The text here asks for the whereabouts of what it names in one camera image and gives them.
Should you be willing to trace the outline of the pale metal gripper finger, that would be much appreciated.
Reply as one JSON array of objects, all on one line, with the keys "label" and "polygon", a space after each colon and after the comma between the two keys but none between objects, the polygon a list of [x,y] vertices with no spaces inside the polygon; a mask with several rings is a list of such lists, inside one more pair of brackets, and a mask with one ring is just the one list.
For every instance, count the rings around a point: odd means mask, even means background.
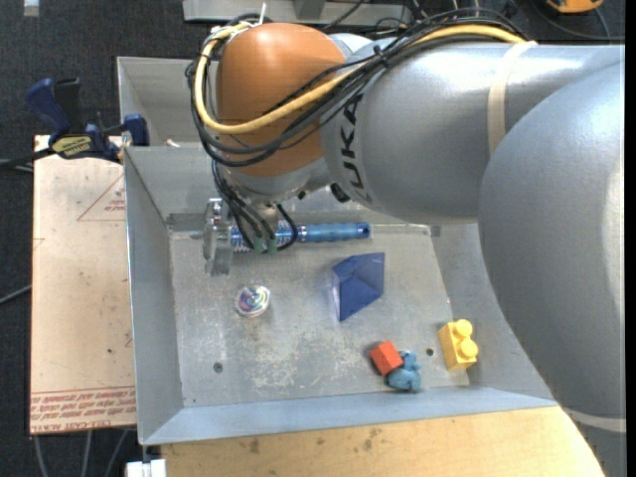
[{"label": "pale metal gripper finger", "polygon": [[228,275],[234,256],[234,247],[227,232],[204,232],[203,256],[205,272],[209,276]]},{"label": "pale metal gripper finger", "polygon": [[205,229],[214,231],[223,222],[223,200],[211,198],[205,208]]}]

